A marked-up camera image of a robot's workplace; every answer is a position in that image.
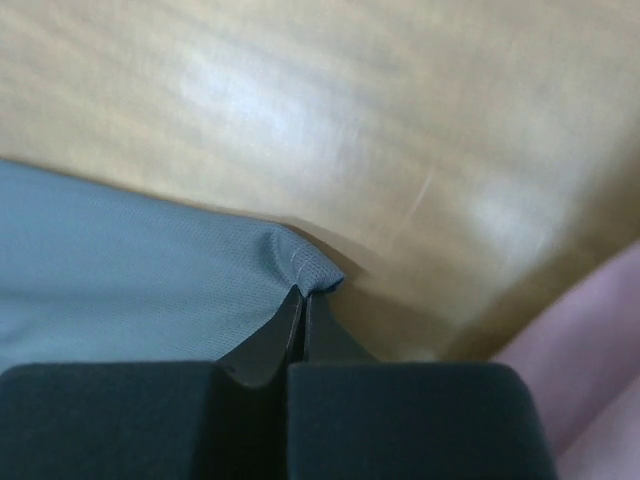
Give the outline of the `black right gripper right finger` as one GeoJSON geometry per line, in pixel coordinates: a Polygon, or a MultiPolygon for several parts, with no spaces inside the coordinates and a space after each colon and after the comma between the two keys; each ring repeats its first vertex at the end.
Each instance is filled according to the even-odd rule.
{"type": "Polygon", "coordinates": [[[303,356],[287,379],[291,479],[553,479],[532,396],[488,362],[383,363],[306,304],[303,356]]]}

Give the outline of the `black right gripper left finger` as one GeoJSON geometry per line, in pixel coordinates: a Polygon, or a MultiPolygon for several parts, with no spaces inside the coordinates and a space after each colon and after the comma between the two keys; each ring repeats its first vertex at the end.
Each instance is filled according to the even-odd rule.
{"type": "Polygon", "coordinates": [[[1,377],[5,479],[280,479],[297,289],[217,361],[49,363],[1,377]]]}

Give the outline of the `dark grey t shirt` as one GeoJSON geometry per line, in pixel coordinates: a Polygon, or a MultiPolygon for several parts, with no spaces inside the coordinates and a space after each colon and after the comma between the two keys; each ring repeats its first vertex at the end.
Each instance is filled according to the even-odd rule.
{"type": "Polygon", "coordinates": [[[276,223],[1,165],[1,366],[214,361],[342,271],[276,223]]]}

